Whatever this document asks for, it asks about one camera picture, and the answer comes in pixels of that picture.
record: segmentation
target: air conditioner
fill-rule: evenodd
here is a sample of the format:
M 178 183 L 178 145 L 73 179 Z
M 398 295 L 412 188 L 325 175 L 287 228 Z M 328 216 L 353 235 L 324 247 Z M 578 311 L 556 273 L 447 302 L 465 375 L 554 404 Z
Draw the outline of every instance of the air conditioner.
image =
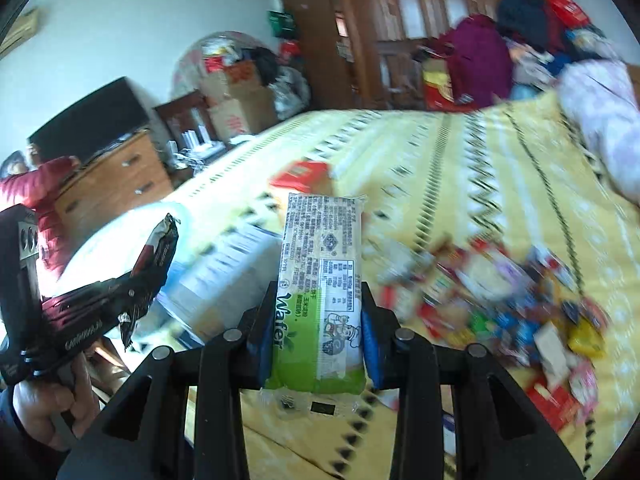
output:
M 31 38 L 38 30 L 38 9 L 33 9 L 18 17 L 0 44 L 0 57 Z

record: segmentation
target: cartoon chef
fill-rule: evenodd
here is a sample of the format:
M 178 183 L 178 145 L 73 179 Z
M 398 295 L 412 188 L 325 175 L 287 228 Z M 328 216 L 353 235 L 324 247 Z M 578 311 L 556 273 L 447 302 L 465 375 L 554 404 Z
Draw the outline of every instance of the cartoon chef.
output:
M 355 327 L 349 323 L 349 316 L 340 316 L 331 312 L 324 319 L 324 335 L 329 341 L 322 344 L 322 351 L 328 355 L 339 354 L 349 342 L 351 348 L 360 346 L 360 327 Z

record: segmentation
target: person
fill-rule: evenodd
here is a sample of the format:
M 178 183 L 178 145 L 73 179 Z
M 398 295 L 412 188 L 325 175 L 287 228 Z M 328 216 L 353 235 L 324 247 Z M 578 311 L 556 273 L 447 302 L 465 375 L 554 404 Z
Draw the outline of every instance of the person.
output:
M 91 388 L 82 352 L 72 362 L 76 388 L 44 380 L 23 381 L 0 396 L 0 468 L 2 477 L 20 480 L 54 479 L 67 449 L 51 416 L 70 411 L 72 431 L 84 435 L 100 408 Z
M 36 262 L 40 292 L 51 297 L 58 278 L 72 256 L 65 228 L 54 207 L 62 180 L 80 164 L 74 156 L 61 156 L 40 163 L 37 147 L 28 146 L 36 169 L 29 171 L 21 152 L 12 153 L 0 166 L 0 210 L 16 204 L 33 209 L 38 216 Z

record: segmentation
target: drawer handle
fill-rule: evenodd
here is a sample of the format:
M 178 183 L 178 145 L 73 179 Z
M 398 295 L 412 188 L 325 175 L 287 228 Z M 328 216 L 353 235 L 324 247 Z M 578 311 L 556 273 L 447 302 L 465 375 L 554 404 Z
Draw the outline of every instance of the drawer handle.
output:
M 76 207 L 78 207 L 79 203 L 79 200 L 74 200 L 71 204 L 65 207 L 65 213 L 71 213 Z
M 136 195 L 142 195 L 143 193 L 149 191 L 154 186 L 153 182 L 147 182 L 144 186 L 140 186 L 136 190 Z
M 140 160 L 140 154 L 136 153 L 129 160 L 123 160 L 122 161 L 122 167 L 123 168 L 128 168 L 129 166 L 133 166 L 139 160 Z

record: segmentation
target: television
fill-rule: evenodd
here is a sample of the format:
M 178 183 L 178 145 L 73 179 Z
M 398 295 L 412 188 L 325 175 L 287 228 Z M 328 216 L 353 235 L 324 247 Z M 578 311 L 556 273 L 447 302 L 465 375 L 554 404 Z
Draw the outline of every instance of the television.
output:
M 149 121 L 125 77 L 97 89 L 56 115 L 31 137 L 43 162 L 75 155 L 84 164 L 117 138 Z

